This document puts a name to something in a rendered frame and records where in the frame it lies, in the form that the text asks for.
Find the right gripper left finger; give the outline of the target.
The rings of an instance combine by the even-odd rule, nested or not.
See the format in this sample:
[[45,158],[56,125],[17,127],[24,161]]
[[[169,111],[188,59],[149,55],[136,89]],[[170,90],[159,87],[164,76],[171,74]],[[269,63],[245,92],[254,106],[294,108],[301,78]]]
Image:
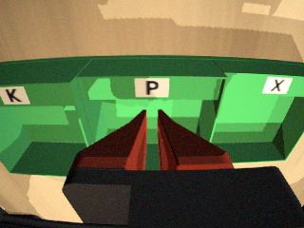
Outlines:
[[70,170],[75,167],[136,170],[136,159],[137,170],[144,170],[146,144],[147,112],[143,109],[131,122],[78,152]]

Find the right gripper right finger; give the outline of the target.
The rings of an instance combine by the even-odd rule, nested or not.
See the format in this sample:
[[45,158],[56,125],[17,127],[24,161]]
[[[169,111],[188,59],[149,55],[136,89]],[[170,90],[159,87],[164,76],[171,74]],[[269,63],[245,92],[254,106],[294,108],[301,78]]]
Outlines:
[[168,162],[169,170],[235,168],[226,151],[174,122],[162,109],[158,109],[158,148],[160,170],[168,170]]

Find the green three-compartment bin rack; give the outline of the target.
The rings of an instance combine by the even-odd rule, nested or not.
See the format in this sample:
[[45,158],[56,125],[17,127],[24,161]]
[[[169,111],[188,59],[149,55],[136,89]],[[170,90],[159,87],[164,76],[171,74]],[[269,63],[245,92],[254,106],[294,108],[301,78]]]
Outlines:
[[0,106],[24,106],[0,107],[0,162],[12,174],[66,178],[78,152],[143,109],[144,170],[160,170],[158,109],[232,164],[284,162],[304,134],[304,63],[192,55],[0,62]]

